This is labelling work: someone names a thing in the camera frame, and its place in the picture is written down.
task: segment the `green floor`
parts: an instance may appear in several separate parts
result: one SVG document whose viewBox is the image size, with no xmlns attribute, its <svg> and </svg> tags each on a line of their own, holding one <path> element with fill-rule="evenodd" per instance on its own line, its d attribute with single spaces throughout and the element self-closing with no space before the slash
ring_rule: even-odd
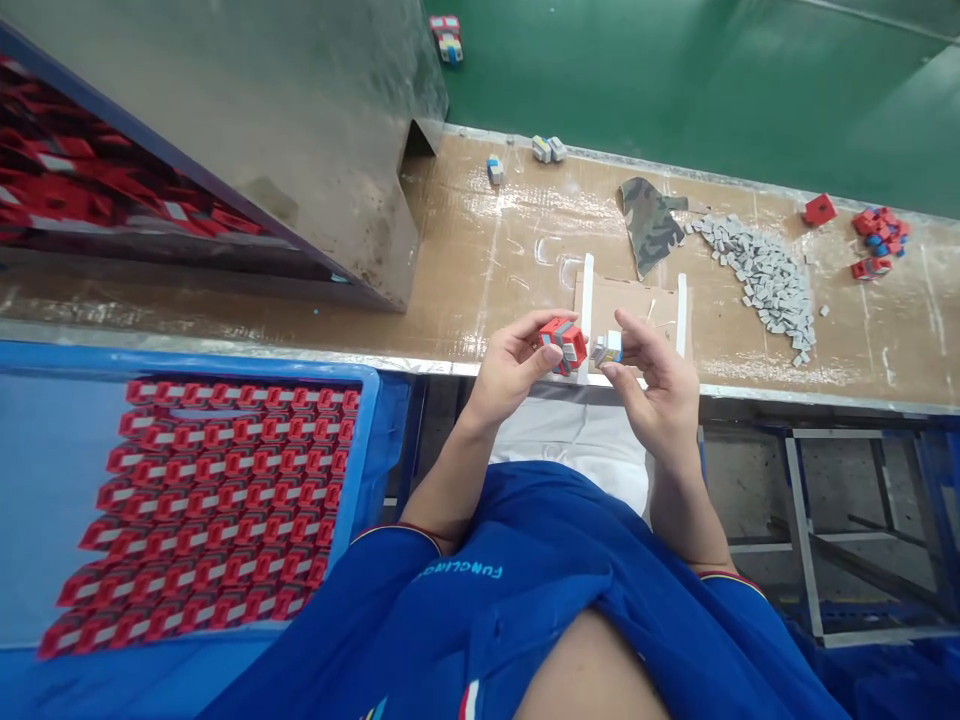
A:
<svg viewBox="0 0 960 720">
<path fill-rule="evenodd" d="M 958 32 L 910 3 L 843 2 Z M 463 30 L 452 123 L 960 218 L 960 47 L 794 0 L 426 7 Z"/>
</svg>

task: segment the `hand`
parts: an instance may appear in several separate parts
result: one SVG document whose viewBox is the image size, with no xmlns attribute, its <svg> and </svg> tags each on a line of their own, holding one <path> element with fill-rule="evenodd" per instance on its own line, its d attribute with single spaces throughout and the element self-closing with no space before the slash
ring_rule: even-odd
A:
<svg viewBox="0 0 960 720">
<path fill-rule="evenodd" d="M 510 417 L 537 380 L 553 370 L 563 357 L 556 345 L 534 350 L 537 331 L 555 317 L 577 319 L 569 310 L 537 310 L 498 330 L 490 338 L 464 415 L 484 429 Z"/>
<path fill-rule="evenodd" d="M 633 373 L 619 363 L 604 363 L 600 370 L 623 400 L 637 439 L 658 462 L 681 468 L 691 458 L 699 458 L 697 370 L 646 320 L 623 309 L 617 310 L 615 317 L 623 328 L 623 363 L 643 371 L 647 391 L 644 393 Z"/>
</svg>

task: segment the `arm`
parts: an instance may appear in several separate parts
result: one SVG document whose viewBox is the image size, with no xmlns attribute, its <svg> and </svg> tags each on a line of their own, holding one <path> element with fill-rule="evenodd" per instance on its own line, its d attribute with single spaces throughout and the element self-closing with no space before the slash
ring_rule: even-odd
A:
<svg viewBox="0 0 960 720">
<path fill-rule="evenodd" d="M 534 350 L 537 330 L 555 317 L 575 319 L 568 310 L 540 310 L 490 338 L 470 400 L 444 443 L 436 464 L 410 496 L 400 522 L 433 535 L 441 552 L 456 551 L 483 490 L 487 463 L 500 424 L 563 356 L 560 348 Z"/>
<path fill-rule="evenodd" d="M 648 323 L 625 310 L 617 310 L 616 318 L 623 328 L 623 362 L 643 371 L 647 391 L 619 363 L 604 363 L 601 370 L 620 394 L 637 439 L 656 461 L 653 532 L 694 572 L 736 573 L 700 469 L 697 371 Z"/>
</svg>

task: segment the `floor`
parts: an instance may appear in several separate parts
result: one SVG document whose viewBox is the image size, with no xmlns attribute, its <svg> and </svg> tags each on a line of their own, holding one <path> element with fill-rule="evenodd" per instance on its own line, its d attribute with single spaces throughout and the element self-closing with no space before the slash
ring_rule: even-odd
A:
<svg viewBox="0 0 960 720">
<path fill-rule="evenodd" d="M 458 403 L 466 400 L 469 385 L 457 378 L 431 377 L 421 429 L 419 481 L 430 469 L 455 421 Z M 701 403 L 705 423 L 706 481 L 727 536 L 772 541 L 771 517 L 786 519 L 783 488 L 786 475 L 778 443 L 757 432 L 761 418 L 789 417 L 826 423 L 837 410 L 827 407 L 773 406 L 734 401 Z M 891 478 L 891 506 L 901 531 L 922 537 L 916 499 L 909 480 L 905 448 L 883 441 Z M 858 531 L 847 513 L 883 522 L 880 495 L 869 442 L 861 440 L 805 440 L 801 444 L 814 527 L 818 532 Z M 388 508 L 384 521 L 393 519 Z M 934 589 L 933 571 L 925 551 L 900 542 L 845 543 L 844 548 L 894 571 L 928 589 Z M 792 553 L 737 554 L 738 569 L 788 605 L 799 598 L 802 576 Z M 821 599 L 837 604 L 886 603 L 890 597 L 835 566 L 817 562 L 815 572 Z"/>
<path fill-rule="evenodd" d="M 960 218 L 953 0 L 425 5 L 463 30 L 452 123 Z"/>
</svg>

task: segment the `camouflage fabric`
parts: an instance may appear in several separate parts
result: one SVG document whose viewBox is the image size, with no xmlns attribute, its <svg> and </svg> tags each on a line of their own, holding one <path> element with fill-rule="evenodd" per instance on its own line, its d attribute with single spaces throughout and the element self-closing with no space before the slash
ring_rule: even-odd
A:
<svg viewBox="0 0 960 720">
<path fill-rule="evenodd" d="M 684 232 L 670 214 L 686 210 L 685 197 L 664 197 L 646 178 L 636 177 L 620 186 L 623 218 L 637 260 L 637 275 L 653 270 L 683 240 Z"/>
</svg>

